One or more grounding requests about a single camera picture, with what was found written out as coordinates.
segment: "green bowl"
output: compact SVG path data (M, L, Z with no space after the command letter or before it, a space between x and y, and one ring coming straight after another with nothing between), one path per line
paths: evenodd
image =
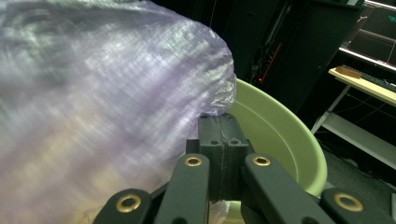
M305 191L320 195L327 178L323 151L291 111L265 92L237 80L236 100L229 113L238 119L256 152L274 156ZM238 202L231 202L224 223L243 223Z

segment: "shelf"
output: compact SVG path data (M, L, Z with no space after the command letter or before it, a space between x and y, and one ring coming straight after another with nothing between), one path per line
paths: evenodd
M396 170L396 147L340 116L328 113L322 126Z

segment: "metal grommet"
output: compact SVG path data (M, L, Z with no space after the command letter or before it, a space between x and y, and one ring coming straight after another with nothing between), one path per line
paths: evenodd
M202 164L202 160L199 157L188 157L184 162L188 166L199 166Z
M361 201L356 199L355 197L345 194L345 193L337 193L334 195L335 202L340 205L341 207L345 208L351 212L361 212L363 210L363 204ZM350 200L352 203L344 203L342 199Z
M254 162L256 165L260 165L260 166L267 166L267 165L269 165L269 164L271 163L271 161L268 160L268 159L265 158L265 157L255 157L255 158L253 159L253 162Z
M132 200L131 204L126 205L125 201L127 200ZM134 210L136 210L140 204L142 203L142 200L140 199L139 196L135 194L127 194L119 198L119 201L117 202L117 210L121 213L129 213Z

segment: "dark background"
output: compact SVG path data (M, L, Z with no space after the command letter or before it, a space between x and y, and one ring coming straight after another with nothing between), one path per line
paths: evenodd
M233 53L238 78L267 92L311 129L345 84L328 74L347 64L376 77L396 74L338 51L361 13L360 0L154 0L210 26ZM396 6L396 0L377 1ZM351 90L334 109L340 116L396 146L396 108ZM360 169L396 183L395 170L326 130L317 139Z

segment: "plastic wrap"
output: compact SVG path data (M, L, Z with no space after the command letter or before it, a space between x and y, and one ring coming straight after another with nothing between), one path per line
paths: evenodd
M233 103L227 45L150 2L1 2L0 223L92 223Z

